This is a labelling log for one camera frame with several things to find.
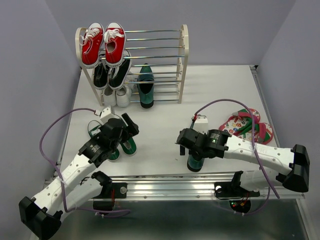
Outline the green loafer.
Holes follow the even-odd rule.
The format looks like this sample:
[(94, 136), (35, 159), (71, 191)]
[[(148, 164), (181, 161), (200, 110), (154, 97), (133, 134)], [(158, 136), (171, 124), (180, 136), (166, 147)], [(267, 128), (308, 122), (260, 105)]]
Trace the green loafer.
[(137, 81), (142, 82), (137, 84), (140, 105), (149, 109), (154, 105), (154, 75), (148, 63), (145, 63), (139, 73)]
[(188, 158), (187, 158), (187, 168), (192, 172), (199, 172), (203, 165), (205, 159), (201, 157), (196, 152), (189, 150), (188, 151)]

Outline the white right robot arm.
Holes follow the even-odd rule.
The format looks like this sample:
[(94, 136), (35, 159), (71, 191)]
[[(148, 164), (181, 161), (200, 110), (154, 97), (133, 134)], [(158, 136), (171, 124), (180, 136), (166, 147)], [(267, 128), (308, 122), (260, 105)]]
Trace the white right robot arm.
[(258, 164), (260, 170), (238, 173), (230, 182), (235, 195), (257, 191), (269, 184), (282, 185), (298, 193), (309, 191), (310, 159), (303, 145), (279, 148), (252, 144), (225, 131), (211, 129), (203, 134), (191, 128), (180, 131), (176, 143), (201, 159), (234, 159)]

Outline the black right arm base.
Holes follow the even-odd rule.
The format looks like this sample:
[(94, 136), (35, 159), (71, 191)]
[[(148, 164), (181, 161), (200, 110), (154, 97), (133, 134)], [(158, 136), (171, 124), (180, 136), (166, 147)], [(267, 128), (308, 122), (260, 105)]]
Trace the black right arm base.
[(231, 181), (220, 181), (214, 183), (214, 196), (219, 200), (227, 200), (236, 214), (248, 214), (251, 209), (250, 198), (260, 196), (260, 191), (246, 190), (241, 187), (241, 176), (243, 171), (237, 171)]

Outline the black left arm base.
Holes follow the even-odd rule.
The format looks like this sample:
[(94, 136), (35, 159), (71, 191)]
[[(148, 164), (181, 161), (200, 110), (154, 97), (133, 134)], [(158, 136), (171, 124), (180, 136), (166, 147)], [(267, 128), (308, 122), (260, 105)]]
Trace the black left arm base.
[(127, 215), (129, 210), (116, 209), (116, 199), (127, 197), (126, 182), (114, 183), (102, 171), (96, 171), (80, 181), (80, 193), (84, 201), (93, 200), (91, 210), (98, 216), (110, 218)]

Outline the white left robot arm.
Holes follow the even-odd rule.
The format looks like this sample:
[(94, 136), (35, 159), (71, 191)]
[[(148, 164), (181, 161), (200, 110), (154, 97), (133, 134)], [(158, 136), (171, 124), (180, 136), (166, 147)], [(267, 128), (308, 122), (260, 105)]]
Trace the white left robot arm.
[(86, 201), (115, 196), (112, 179), (98, 168), (116, 152), (118, 145), (139, 134), (127, 113), (100, 118), (99, 132), (78, 151), (71, 163), (42, 191), (18, 204), (20, 219), (40, 240), (48, 240), (62, 225), (66, 214)]

